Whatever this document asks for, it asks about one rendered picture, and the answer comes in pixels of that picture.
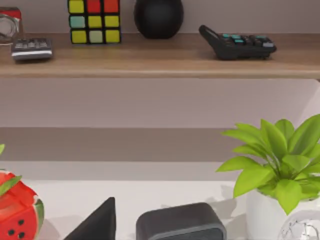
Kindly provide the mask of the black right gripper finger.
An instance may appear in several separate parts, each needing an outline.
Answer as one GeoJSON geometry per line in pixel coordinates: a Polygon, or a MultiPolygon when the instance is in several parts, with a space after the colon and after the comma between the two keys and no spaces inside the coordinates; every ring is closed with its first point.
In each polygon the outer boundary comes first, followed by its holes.
{"type": "Polygon", "coordinates": [[[109,197],[63,240],[116,240],[116,199],[109,197]]]}

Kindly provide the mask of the dark grey box speaker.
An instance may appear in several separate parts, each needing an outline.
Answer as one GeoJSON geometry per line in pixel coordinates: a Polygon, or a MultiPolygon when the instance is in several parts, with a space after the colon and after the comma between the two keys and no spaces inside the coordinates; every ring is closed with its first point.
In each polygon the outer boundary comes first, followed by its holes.
{"type": "Polygon", "coordinates": [[[228,240],[228,234],[213,208],[197,202],[143,213],[135,240],[228,240]]]}

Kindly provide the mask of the watermelon pattern pot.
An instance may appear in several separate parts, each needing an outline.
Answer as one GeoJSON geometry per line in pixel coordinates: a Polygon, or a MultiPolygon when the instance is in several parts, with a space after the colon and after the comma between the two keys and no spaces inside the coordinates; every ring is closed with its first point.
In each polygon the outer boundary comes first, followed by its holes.
{"type": "Polygon", "coordinates": [[[21,175],[0,168],[0,240],[36,240],[44,219],[37,193],[21,175]]]}

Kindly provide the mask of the wooden shelf board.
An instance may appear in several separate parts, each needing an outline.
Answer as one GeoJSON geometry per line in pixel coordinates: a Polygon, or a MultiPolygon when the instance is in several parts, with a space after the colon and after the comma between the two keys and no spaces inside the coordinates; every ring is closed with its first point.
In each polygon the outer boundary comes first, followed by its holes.
{"type": "Polygon", "coordinates": [[[218,60],[198,33],[165,40],[126,33],[120,44],[72,44],[68,33],[46,33],[53,58],[15,63],[0,45],[3,78],[196,78],[320,80],[320,34],[270,34],[277,51],[268,59],[218,60]]]}

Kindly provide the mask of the green plant in white pot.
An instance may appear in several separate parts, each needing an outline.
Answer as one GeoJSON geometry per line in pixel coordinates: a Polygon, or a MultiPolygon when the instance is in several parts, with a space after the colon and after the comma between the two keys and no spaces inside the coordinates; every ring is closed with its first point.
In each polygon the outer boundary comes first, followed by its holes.
{"type": "Polygon", "coordinates": [[[298,127],[262,119],[223,135],[242,141],[218,171],[239,171],[233,197],[246,195],[247,240],[278,240],[293,213],[320,211],[320,113],[298,127]]]}

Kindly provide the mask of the grey calculator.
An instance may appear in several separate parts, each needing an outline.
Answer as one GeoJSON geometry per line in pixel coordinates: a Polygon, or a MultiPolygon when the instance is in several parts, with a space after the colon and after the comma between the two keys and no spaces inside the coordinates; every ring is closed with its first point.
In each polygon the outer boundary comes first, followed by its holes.
{"type": "Polygon", "coordinates": [[[52,41],[44,37],[17,38],[11,46],[11,56],[16,62],[51,59],[52,41]]]}

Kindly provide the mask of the colourful puzzle cube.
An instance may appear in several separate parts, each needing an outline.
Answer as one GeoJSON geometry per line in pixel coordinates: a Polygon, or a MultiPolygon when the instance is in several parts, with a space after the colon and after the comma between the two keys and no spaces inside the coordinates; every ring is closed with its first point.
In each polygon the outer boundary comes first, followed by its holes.
{"type": "Polygon", "coordinates": [[[67,9],[72,44],[122,42],[120,0],[67,0],[67,9]]]}

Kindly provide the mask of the clear glass ball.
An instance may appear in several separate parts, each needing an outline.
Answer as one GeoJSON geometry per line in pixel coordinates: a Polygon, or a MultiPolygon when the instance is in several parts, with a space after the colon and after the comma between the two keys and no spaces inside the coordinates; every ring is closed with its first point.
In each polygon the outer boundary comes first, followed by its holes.
{"type": "Polygon", "coordinates": [[[320,210],[293,213],[282,225],[277,240],[320,240],[320,210]]]}

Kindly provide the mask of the black round speaker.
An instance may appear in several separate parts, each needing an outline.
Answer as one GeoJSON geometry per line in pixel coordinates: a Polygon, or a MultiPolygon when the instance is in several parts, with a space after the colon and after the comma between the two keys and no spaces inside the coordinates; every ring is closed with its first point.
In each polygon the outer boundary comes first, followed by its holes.
{"type": "Polygon", "coordinates": [[[170,39],[184,21],[182,0],[136,0],[133,10],[137,30],[147,39],[170,39]]]}

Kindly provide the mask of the red and clear tape dispenser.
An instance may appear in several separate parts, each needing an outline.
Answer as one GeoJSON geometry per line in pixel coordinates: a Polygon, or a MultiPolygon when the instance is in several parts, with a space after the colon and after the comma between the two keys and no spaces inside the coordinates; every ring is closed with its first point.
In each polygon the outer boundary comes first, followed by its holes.
{"type": "Polygon", "coordinates": [[[22,14],[18,7],[0,7],[0,45],[10,45],[21,32],[22,14]]]}

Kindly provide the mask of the black calculator with teal keys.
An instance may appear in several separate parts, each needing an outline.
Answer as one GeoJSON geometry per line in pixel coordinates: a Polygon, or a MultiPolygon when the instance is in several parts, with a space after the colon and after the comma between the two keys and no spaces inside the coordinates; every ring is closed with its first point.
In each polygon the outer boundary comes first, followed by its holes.
{"type": "Polygon", "coordinates": [[[216,33],[204,24],[198,31],[219,60],[267,59],[277,51],[275,43],[264,35],[216,33]]]}

